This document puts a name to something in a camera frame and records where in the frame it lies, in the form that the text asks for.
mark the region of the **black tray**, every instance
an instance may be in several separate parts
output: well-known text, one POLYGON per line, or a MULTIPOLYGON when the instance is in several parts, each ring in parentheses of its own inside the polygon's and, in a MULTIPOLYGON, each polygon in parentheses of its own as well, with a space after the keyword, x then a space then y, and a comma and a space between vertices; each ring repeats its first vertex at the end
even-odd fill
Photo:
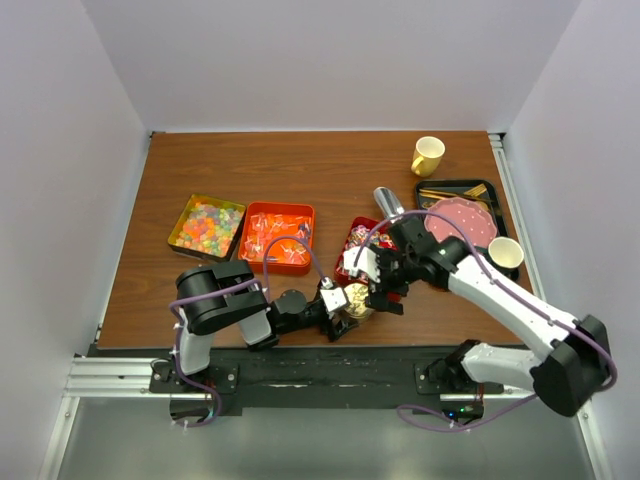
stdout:
MULTIPOLYGON (((502 216, 502 207, 500 206, 500 200, 498 200, 498 194, 496 193, 496 187, 493 186, 491 182, 487 180, 479 180, 479 179, 460 179, 460 180, 421 180, 416 184, 416 203, 418 204, 418 208, 426 210, 428 206, 433 205, 438 200, 433 198, 427 198, 420 195, 421 188, 427 188, 429 190, 440 190, 443 192, 450 193, 464 193, 470 188, 473 188, 477 185, 484 184, 487 187, 487 191, 480 195, 480 198, 486 198, 492 201, 489 205, 491 215, 493 216, 493 221, 496 222, 496 227, 498 227, 498 233, 502 237, 508 237, 509 232, 507 231, 507 224, 504 221, 504 217, 502 216)), ((514 282, 520 278, 520 268, 515 269, 509 275, 509 278, 514 282)))

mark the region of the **candy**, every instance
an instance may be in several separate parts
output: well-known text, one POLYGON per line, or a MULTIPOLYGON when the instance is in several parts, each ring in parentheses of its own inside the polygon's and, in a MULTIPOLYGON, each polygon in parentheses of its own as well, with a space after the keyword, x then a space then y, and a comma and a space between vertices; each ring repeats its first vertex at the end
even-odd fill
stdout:
MULTIPOLYGON (((262 261, 269 243, 282 235, 311 239, 311 219, 300 215, 258 213, 249 218, 249 232, 240 252, 240 258, 262 261)), ((268 260, 274 263, 304 265, 309 254, 298 242, 290 239, 276 242, 269 250, 268 260)))
POLYGON ((196 202, 182 225, 175 245, 224 257, 228 253, 243 212, 196 202))
MULTIPOLYGON (((347 242, 345 243, 344 249, 349 250, 350 248, 359 247, 360 245, 362 245, 367 238, 367 235, 369 235, 369 232, 370 229, 368 229, 364 225, 353 227, 351 229, 351 232, 349 232, 349 236, 347 237, 347 242)), ((393 242, 391 241, 391 237, 389 237, 389 235, 386 233, 380 232, 375 232, 371 236, 369 245, 376 245, 381 248, 395 248, 393 242)), ((348 275, 347 271, 344 269, 342 255, 340 256, 337 270, 338 273, 348 275)), ((360 275, 359 279, 365 283, 367 282, 367 276, 364 273, 360 275)))

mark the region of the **white cup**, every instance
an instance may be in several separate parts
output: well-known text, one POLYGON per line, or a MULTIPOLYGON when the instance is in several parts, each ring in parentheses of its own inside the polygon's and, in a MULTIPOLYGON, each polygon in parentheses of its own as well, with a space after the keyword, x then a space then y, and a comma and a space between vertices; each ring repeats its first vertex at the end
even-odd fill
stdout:
POLYGON ((524 260, 524 250, 518 242, 509 237, 496 237, 487 249, 491 261, 506 270, 515 270, 524 260))
POLYGON ((444 143, 436 137, 422 137, 416 142, 411 171, 421 177, 431 175, 444 155, 444 143))

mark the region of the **red tray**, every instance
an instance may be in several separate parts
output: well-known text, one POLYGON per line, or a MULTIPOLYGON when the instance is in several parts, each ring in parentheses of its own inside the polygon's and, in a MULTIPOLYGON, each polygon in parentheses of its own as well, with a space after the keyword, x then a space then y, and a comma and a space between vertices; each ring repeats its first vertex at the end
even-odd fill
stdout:
MULTIPOLYGON (((351 233, 351 230, 353 230, 358 225, 364 225, 368 229, 372 229, 378 223, 379 223, 379 220, 372 220, 367 217, 356 217, 353 223, 351 224, 351 228, 349 228, 349 232, 347 233, 347 236, 345 237, 345 240, 344 240, 344 245, 342 246, 342 252, 340 252, 340 256, 336 261, 336 266, 333 269, 333 278, 336 281, 336 283, 338 283, 339 285, 342 285, 344 287, 346 285, 349 285, 350 283, 356 283, 356 282, 362 283, 363 285, 367 284, 366 281, 363 281, 359 278, 352 278, 349 275, 340 272, 339 270, 340 260, 342 260, 342 255, 344 254, 345 247, 347 246, 347 241, 349 240, 349 234, 351 233)), ((380 229, 380 233, 386 233, 386 232, 387 232, 387 226, 385 225, 380 229)))
MULTIPOLYGON (((249 234, 252 215, 257 213, 282 213, 287 215, 302 215, 309 217, 311 221, 311 238, 309 238, 309 246, 313 247, 313 237, 315 235, 316 213, 311 205, 299 205, 294 203, 271 203, 271 202, 253 202, 247 208, 245 214, 244 228, 242 230, 242 238, 240 240, 240 248, 238 250, 238 258, 242 258, 244 252, 244 242, 249 234)), ((262 261, 249 261, 249 267, 254 272, 262 273, 262 261)), ((286 263, 269 262, 269 273, 279 273, 288 275, 305 275, 311 270, 311 257, 302 265, 292 265, 286 263)))

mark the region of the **orange tray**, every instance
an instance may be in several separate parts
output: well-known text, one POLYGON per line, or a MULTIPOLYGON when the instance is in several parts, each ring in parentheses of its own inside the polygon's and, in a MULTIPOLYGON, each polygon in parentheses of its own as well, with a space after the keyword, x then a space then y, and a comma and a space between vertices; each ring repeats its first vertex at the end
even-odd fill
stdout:
MULTIPOLYGON (((242 229, 242 237, 240 239, 240 248, 238 249, 238 258, 242 258, 245 253, 244 244, 247 241, 251 229, 251 217, 259 213, 275 213, 281 215, 300 215, 310 218, 311 236, 309 238, 309 246, 313 247, 313 237, 316 227, 316 212, 311 205, 300 205, 295 203, 271 203, 271 202, 253 202, 247 207, 245 214, 244 227, 242 229)), ((254 272, 262 273, 262 261, 248 260, 249 267, 254 272)), ((280 273, 288 275, 305 275, 311 270, 311 255, 309 260, 301 265, 269 262, 269 273, 280 273)))

